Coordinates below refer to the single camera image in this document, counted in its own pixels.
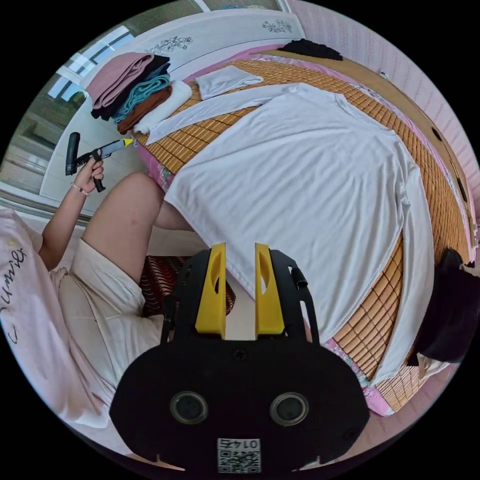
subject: wooden headboard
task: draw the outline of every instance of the wooden headboard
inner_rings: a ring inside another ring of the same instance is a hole
[[[105,63],[125,52],[152,52],[170,57],[172,80],[182,80],[239,52],[284,45],[304,36],[302,25],[293,13],[254,9],[198,13],[152,28],[125,43],[93,68],[80,86],[85,89]]]

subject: black cloth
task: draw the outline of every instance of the black cloth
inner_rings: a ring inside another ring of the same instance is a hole
[[[108,122],[110,118],[117,112],[117,110],[125,103],[135,85],[141,83],[144,78],[146,78],[154,70],[159,69],[162,65],[164,66],[164,69],[159,72],[159,75],[166,74],[168,67],[170,66],[169,61],[170,58],[167,56],[155,55],[153,60],[145,67],[143,73],[127,88],[122,90],[118,97],[109,106],[103,106],[101,108],[92,110],[91,116],[94,119],[101,118],[102,120]]]
[[[458,252],[447,249],[435,266],[432,296],[407,365],[418,365],[417,353],[453,364],[467,353],[480,322],[480,277],[461,270],[462,263]]]
[[[281,48],[277,48],[281,52],[290,52],[292,54],[307,55],[308,57],[317,57],[318,59],[343,60],[344,58],[333,48],[329,46],[315,43],[314,41],[293,40]]]

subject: hand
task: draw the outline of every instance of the hand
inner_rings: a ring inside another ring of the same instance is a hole
[[[92,156],[90,160],[81,168],[78,172],[78,175],[75,178],[75,185],[86,193],[93,192],[95,189],[94,179],[103,180],[104,179],[104,162],[103,160],[96,161]]]

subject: teal folded towel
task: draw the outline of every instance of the teal folded towel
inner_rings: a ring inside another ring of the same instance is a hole
[[[119,124],[135,108],[136,105],[141,104],[151,94],[159,92],[160,90],[168,87],[169,84],[170,75],[165,73],[164,75],[158,75],[151,80],[143,81],[138,85],[135,85],[131,89],[130,95],[125,100],[125,103],[113,115],[113,121],[116,124]]]

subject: pink folded cloth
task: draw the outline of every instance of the pink folded cloth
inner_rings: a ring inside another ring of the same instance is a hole
[[[107,107],[145,70],[154,59],[153,53],[128,52],[112,58],[95,75],[86,88],[93,109]]]

